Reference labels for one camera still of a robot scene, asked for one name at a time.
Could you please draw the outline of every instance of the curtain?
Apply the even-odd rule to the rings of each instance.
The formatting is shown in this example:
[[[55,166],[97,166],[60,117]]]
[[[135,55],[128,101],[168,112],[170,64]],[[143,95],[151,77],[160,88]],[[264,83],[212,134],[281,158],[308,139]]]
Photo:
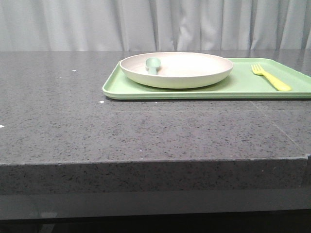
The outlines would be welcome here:
[[[0,51],[311,49],[311,0],[0,0]]]

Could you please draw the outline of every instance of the round plate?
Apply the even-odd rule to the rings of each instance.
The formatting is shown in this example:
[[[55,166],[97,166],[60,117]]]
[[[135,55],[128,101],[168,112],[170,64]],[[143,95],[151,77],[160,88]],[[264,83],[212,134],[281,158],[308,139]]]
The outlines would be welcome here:
[[[145,62],[150,57],[161,60],[157,75],[148,74]],[[120,67],[131,80],[160,88],[196,88],[223,80],[233,63],[223,57],[196,52],[154,52],[123,59]]]

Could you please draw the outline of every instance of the fork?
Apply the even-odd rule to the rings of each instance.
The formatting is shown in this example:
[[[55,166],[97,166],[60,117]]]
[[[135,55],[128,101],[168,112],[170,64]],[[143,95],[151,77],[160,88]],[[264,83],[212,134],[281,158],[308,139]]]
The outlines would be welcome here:
[[[290,91],[292,88],[278,79],[276,76],[265,71],[261,65],[252,65],[252,71],[254,74],[263,75],[278,91]]]

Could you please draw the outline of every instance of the green tray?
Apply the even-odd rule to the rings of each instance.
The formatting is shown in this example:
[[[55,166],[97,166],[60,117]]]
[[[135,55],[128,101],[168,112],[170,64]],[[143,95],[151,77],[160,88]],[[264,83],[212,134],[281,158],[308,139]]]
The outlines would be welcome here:
[[[125,76],[119,64],[103,85],[106,96],[116,100],[169,99],[307,99],[311,98],[311,77],[265,58],[229,58],[234,67],[219,83],[192,89],[163,89],[138,84]],[[292,87],[277,91],[263,77],[253,74],[251,64],[262,67]]]

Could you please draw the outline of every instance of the green spoon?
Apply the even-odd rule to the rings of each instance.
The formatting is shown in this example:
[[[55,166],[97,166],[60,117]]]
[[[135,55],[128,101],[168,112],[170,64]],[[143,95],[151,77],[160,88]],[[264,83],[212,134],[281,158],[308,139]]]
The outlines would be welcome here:
[[[148,69],[148,74],[156,74],[157,69],[161,66],[161,61],[158,58],[150,57],[146,60],[146,68]]]

